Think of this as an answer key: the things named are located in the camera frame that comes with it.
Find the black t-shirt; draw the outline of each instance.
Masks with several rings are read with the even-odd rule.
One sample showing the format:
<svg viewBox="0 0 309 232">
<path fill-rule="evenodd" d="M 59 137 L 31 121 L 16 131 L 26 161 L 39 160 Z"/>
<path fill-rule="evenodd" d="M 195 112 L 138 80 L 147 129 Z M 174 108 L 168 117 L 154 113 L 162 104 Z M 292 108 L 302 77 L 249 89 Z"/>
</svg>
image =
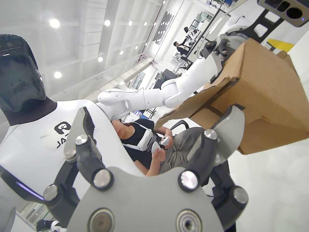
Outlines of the black t-shirt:
<svg viewBox="0 0 309 232">
<path fill-rule="evenodd" d="M 148 119 L 144 119 L 144 118 L 140 118 L 137 121 L 135 121 L 135 123 L 132 123 L 131 125 L 135 128 L 135 133 L 128 139 L 125 140 L 121 140 L 121 142 L 123 144 L 131 144 L 131 145 L 137 145 L 140 140 L 142 139 L 142 137 L 144 136 L 144 133 L 146 131 L 145 128 L 140 127 L 139 125 L 137 125 L 136 123 L 149 128 L 152 130 L 154 136 L 157 137 L 157 142 L 159 143 L 161 141 L 161 137 L 158 136 L 157 133 L 155 133 L 154 127 L 155 127 L 155 123 L 151 120 Z M 150 164 L 151 164 L 151 160 L 152 160 L 152 153 L 151 153 L 151 148 L 148 148 L 145 151 L 140 151 L 140 150 L 136 150 L 136 149 L 132 149 L 130 147 L 126 147 L 124 146 L 127 153 L 129 154 L 129 156 L 132 158 L 133 161 L 140 161 L 141 164 L 146 167 L 147 169 L 150 168 Z"/>
</svg>

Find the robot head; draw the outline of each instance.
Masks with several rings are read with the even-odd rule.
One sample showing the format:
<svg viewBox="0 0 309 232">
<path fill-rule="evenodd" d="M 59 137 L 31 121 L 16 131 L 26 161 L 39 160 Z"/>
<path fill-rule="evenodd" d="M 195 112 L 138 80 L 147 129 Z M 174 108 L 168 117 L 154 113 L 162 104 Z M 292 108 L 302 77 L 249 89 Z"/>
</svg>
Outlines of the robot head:
<svg viewBox="0 0 309 232">
<path fill-rule="evenodd" d="M 11 112 L 46 99 L 34 55 L 17 35 L 0 35 L 0 86 L 0 108 Z"/>
</svg>

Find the metal screw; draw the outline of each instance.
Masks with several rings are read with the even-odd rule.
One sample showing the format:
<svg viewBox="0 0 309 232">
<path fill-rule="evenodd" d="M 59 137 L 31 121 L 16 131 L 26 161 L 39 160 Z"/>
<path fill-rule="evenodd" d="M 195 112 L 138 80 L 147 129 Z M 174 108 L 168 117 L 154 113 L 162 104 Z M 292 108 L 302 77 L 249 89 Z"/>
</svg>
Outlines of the metal screw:
<svg viewBox="0 0 309 232">
<path fill-rule="evenodd" d="M 191 171 L 184 171 L 181 173 L 181 184 L 189 190 L 194 190 L 198 186 L 196 175 Z"/>
<path fill-rule="evenodd" d="M 115 218 L 108 209 L 100 209 L 91 217 L 90 232 L 112 232 L 115 228 Z"/>
<path fill-rule="evenodd" d="M 84 144 L 86 141 L 88 140 L 88 136 L 85 134 L 82 134 L 80 136 L 77 136 L 77 138 L 75 139 L 75 143 L 76 145 L 82 145 Z"/>
<path fill-rule="evenodd" d="M 76 148 L 72 148 L 64 153 L 64 158 L 66 161 L 71 161 L 76 157 Z"/>
<path fill-rule="evenodd" d="M 218 137 L 217 133 L 213 129 L 205 130 L 204 135 L 206 136 L 206 138 L 211 139 L 211 140 L 216 140 Z"/>
<path fill-rule="evenodd" d="M 221 161 L 220 155 L 217 154 L 214 162 L 217 164 L 217 163 L 220 163 L 220 161 Z"/>
<path fill-rule="evenodd" d="M 177 232 L 201 232 L 202 222 L 192 210 L 183 210 L 177 217 Z"/>
<path fill-rule="evenodd" d="M 239 203 L 245 204 L 249 201 L 248 193 L 242 187 L 237 187 L 234 189 L 233 195 Z"/>
<path fill-rule="evenodd" d="M 97 174 L 95 175 L 93 183 L 97 188 L 103 189 L 109 184 L 110 181 L 111 181 L 110 172 L 106 169 L 102 169 L 98 171 Z"/>
<path fill-rule="evenodd" d="M 55 184 L 49 185 L 43 193 L 43 198 L 45 201 L 52 201 L 58 195 L 58 187 Z"/>
</svg>

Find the gray pants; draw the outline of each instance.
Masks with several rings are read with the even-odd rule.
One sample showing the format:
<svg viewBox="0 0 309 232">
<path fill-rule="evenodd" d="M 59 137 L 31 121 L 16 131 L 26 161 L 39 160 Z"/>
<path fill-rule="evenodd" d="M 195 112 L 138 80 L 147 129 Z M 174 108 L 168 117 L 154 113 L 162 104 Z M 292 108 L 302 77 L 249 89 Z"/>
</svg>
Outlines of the gray pants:
<svg viewBox="0 0 309 232">
<path fill-rule="evenodd" d="M 202 127 L 192 127 L 174 136 L 173 145 L 166 150 L 166 158 L 161 163 L 160 174 L 173 167 L 186 167 L 188 159 L 192 157 L 195 150 L 200 148 L 203 132 Z"/>
</svg>

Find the humanoid robot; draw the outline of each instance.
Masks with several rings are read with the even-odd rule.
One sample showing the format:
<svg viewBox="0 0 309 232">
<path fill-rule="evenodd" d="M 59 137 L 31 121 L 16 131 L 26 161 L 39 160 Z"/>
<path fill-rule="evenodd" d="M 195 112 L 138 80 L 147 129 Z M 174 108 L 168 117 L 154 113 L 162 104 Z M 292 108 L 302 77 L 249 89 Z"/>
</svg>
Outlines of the humanoid robot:
<svg viewBox="0 0 309 232">
<path fill-rule="evenodd" d="M 181 104 L 212 83 L 249 37 L 261 42 L 284 19 L 295 26 L 309 20 L 307 0 L 285 0 L 289 13 L 288 8 L 277 10 L 275 1 L 258 0 L 266 9 L 254 24 L 227 24 L 224 34 L 205 44 L 202 58 L 161 89 L 110 89 L 98 96 L 97 104 L 51 101 L 26 41 L 1 35 L 0 108 L 10 128 L 0 145 L 0 230 L 11 230 L 14 208 L 23 200 L 45 203 L 68 232 L 226 230 L 248 202 L 246 191 L 222 166 L 244 132 L 244 114 L 237 105 L 203 131 L 186 168 L 154 177 L 144 177 L 134 165 L 110 120 L 133 110 Z M 296 7 L 303 18 L 295 18 Z M 270 23 L 268 11 L 281 19 Z M 254 31 L 258 24 L 268 29 L 262 36 Z M 215 183 L 212 202 L 201 188 L 209 177 Z"/>
</svg>

